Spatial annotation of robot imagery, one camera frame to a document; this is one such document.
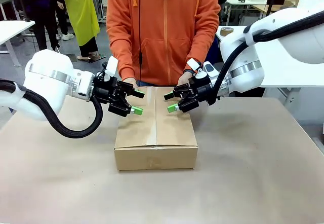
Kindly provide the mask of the person's left hand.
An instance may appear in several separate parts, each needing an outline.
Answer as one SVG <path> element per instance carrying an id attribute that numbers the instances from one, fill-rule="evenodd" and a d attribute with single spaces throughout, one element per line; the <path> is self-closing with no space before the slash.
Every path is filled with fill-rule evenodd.
<path id="1" fill-rule="evenodd" d="M 185 71 L 178 79 L 177 86 L 181 86 L 184 84 L 189 83 L 189 79 L 193 76 L 193 74 L 190 71 Z"/>

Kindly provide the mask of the person in orange hoodie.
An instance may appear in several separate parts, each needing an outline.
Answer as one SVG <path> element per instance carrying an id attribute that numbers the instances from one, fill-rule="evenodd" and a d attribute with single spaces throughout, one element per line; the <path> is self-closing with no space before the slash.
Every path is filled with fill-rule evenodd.
<path id="1" fill-rule="evenodd" d="M 108 0 L 107 22 L 131 33 L 136 82 L 176 86 L 199 28 L 219 27 L 218 0 Z"/>

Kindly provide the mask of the orange sleeved left forearm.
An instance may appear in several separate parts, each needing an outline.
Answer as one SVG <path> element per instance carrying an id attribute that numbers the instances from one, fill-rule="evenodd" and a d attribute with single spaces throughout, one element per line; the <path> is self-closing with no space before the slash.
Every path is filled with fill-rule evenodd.
<path id="1" fill-rule="evenodd" d="M 211 64 L 220 62 L 216 30 L 214 28 L 199 28 L 196 31 L 186 62 L 190 59 L 194 59 L 200 65 L 206 61 Z"/>

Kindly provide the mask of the white side table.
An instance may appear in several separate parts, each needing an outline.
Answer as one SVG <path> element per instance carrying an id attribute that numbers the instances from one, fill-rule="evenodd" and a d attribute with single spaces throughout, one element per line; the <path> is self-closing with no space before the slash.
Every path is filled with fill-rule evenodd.
<path id="1" fill-rule="evenodd" d="M 20 67 L 20 63 L 12 47 L 10 39 L 24 32 L 35 25 L 34 21 L 6 20 L 0 21 L 0 45 L 5 44 L 6 50 L 0 50 L 0 54 L 9 54 L 15 67 Z"/>

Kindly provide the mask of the person's right hand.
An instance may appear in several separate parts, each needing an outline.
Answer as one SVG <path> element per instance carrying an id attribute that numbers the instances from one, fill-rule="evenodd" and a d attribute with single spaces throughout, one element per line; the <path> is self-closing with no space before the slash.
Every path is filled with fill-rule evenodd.
<path id="1" fill-rule="evenodd" d="M 138 85 L 137 85 L 137 82 L 136 82 L 135 78 L 126 78 L 126 79 L 123 79 L 123 82 L 126 83 L 127 85 L 132 85 L 132 87 L 135 90 L 138 89 Z"/>

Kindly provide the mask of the person in black clothes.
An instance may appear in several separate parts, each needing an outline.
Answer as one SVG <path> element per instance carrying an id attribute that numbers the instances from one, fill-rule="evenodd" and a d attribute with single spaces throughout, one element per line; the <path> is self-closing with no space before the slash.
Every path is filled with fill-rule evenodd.
<path id="1" fill-rule="evenodd" d="M 38 48 L 47 48 L 46 35 L 49 37 L 52 50 L 59 48 L 56 39 L 56 19 L 51 6 L 51 0 L 19 0 L 22 11 L 27 18 L 34 21 L 33 32 L 36 37 Z"/>

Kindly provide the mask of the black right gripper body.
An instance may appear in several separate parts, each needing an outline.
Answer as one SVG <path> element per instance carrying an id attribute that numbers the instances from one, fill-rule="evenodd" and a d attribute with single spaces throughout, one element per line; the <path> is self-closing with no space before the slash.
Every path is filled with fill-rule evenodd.
<path id="1" fill-rule="evenodd" d="M 218 99 L 213 89 L 213 84 L 209 76 L 197 79 L 192 77 L 189 79 L 189 96 L 190 101 L 209 101 Z"/>

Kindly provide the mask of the brown cardboard box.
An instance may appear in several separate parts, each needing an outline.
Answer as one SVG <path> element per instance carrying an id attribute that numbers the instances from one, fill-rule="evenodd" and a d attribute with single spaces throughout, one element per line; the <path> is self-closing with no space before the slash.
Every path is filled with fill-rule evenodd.
<path id="1" fill-rule="evenodd" d="M 141 87 L 144 98 L 129 96 L 132 106 L 141 108 L 142 115 L 122 118 L 114 146 L 119 171 L 156 169 L 193 169 L 198 145 L 190 114 L 168 112 L 178 98 L 165 100 L 171 87 Z"/>

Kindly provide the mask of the small open cardboard box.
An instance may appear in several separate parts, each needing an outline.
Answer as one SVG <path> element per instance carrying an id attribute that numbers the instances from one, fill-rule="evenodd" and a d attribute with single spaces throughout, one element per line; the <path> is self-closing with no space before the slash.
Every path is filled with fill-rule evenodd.
<path id="1" fill-rule="evenodd" d="M 282 8 L 296 8 L 298 6 L 299 0 L 284 0 Z"/>

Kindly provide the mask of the orange sleeved right forearm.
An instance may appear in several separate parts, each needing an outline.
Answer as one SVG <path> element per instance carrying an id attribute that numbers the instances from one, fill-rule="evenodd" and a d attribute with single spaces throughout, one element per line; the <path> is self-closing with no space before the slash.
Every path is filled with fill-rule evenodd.
<path id="1" fill-rule="evenodd" d="M 121 79 L 136 83 L 133 67 L 132 36 L 128 27 L 118 22 L 107 22 L 107 33 L 112 54 L 118 59 L 117 69 Z"/>

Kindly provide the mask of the person in yellow apron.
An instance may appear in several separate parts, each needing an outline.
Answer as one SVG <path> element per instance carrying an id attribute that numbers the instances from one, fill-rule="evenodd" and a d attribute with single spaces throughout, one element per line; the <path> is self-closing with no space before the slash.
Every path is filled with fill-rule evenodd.
<path id="1" fill-rule="evenodd" d="M 100 26 L 93 0 L 57 0 L 57 4 L 66 8 L 68 13 L 80 50 L 77 59 L 91 63 L 104 58 L 99 54 L 96 43 Z"/>

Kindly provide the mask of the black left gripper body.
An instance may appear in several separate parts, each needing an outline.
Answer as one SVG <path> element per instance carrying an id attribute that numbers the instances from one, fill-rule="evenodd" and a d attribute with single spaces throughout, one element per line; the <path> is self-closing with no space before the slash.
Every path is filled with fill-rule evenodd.
<path id="1" fill-rule="evenodd" d="M 92 102 L 97 103 L 121 103 L 120 96 L 121 81 L 117 78 L 110 78 L 108 81 L 94 78 L 92 90 Z"/>

